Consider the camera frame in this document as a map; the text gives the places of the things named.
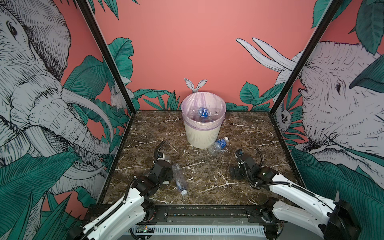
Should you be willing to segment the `clear crushed bottle blue cap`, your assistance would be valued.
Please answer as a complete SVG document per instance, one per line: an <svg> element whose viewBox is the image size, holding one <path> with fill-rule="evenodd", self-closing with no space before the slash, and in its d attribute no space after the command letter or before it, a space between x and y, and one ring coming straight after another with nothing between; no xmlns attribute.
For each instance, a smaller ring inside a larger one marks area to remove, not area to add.
<svg viewBox="0 0 384 240"><path fill-rule="evenodd" d="M185 179L183 170L179 164L174 164L173 169L173 179L176 181L177 188L180 191L181 195L184 197L188 194L188 185Z"/></svg>

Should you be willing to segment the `blue label white cap bottle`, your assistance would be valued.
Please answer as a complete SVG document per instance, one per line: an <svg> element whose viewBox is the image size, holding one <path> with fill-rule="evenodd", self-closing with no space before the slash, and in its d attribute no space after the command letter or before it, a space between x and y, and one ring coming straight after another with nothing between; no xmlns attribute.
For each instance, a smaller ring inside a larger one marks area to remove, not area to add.
<svg viewBox="0 0 384 240"><path fill-rule="evenodd" d="M221 110L217 108L209 109L208 118L212 121L216 121L221 116Z"/></svg>

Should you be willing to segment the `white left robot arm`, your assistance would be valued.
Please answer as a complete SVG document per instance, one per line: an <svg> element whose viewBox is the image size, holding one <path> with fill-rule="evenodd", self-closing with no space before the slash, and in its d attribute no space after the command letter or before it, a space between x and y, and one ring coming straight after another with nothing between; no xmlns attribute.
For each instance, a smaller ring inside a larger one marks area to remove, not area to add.
<svg viewBox="0 0 384 240"><path fill-rule="evenodd" d="M173 179L170 160L158 159L148 174L134 179L125 195L99 217L69 231L67 240L117 240L126 231L155 214L150 200L163 183Z"/></svg>

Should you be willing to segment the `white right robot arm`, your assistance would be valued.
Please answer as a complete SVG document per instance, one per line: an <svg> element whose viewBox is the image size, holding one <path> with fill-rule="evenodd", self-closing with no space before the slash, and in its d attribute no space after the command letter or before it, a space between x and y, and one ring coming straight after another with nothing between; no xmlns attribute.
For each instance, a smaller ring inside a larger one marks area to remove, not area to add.
<svg viewBox="0 0 384 240"><path fill-rule="evenodd" d="M324 240L357 240L361 226L348 202L317 195L287 179L276 170L257 164L243 150L235 151L237 167L229 167L230 176L246 180L255 190L265 189L294 203L293 206L270 197L260 206L257 216L268 224L265 236L276 240L285 222L304 228Z"/></svg>

